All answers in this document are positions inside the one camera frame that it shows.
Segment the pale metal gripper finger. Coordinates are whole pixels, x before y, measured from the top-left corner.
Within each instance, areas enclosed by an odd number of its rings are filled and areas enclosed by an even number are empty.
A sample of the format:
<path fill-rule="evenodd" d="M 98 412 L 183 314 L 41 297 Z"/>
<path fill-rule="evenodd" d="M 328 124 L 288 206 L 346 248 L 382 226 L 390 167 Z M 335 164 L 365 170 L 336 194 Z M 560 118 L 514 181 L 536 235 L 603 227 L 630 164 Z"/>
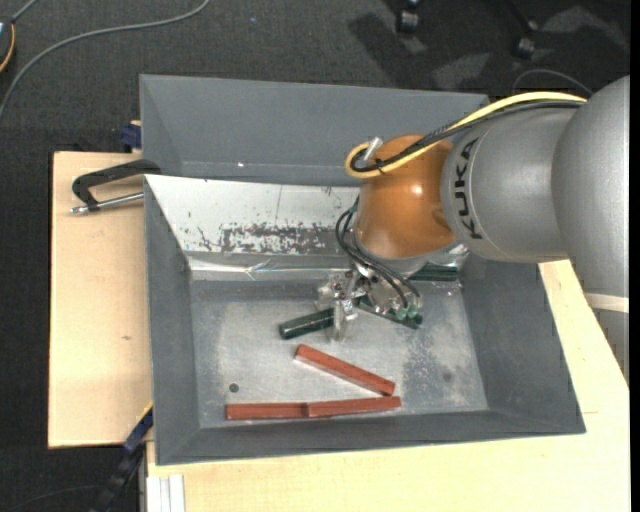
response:
<path fill-rule="evenodd" d="M 340 299 L 340 283 L 330 281 L 317 289 L 315 307 L 317 311 L 332 310 Z"/>
<path fill-rule="evenodd" d="M 332 305 L 332 326 L 329 339 L 334 342 L 345 341 L 351 333 L 357 319 L 357 308 L 353 299 L 338 299 Z"/>

